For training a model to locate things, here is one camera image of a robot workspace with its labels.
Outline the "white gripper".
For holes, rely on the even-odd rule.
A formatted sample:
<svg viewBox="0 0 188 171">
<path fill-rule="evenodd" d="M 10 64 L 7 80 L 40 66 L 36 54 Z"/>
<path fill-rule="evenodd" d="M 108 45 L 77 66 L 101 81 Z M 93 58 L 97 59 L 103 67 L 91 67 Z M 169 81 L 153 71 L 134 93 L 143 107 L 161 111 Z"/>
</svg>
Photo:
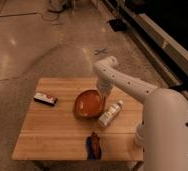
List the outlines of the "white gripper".
<svg viewBox="0 0 188 171">
<path fill-rule="evenodd" d="M 102 97 L 108 98 L 109 95 L 111 94 L 113 85 L 109 81 L 99 78 L 97 80 L 96 87 Z"/>
</svg>

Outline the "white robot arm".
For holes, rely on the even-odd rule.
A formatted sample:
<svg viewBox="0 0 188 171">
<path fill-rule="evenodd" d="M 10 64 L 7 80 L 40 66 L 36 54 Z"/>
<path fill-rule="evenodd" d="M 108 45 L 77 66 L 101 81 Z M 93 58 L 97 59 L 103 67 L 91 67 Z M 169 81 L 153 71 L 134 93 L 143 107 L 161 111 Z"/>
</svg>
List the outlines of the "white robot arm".
<svg viewBox="0 0 188 171">
<path fill-rule="evenodd" d="M 143 145 L 143 171 L 188 171 L 188 100 L 179 92 L 160 88 L 115 69 L 114 56 L 97 61 L 97 88 L 109 95 L 116 86 L 143 104 L 136 136 Z"/>
</svg>

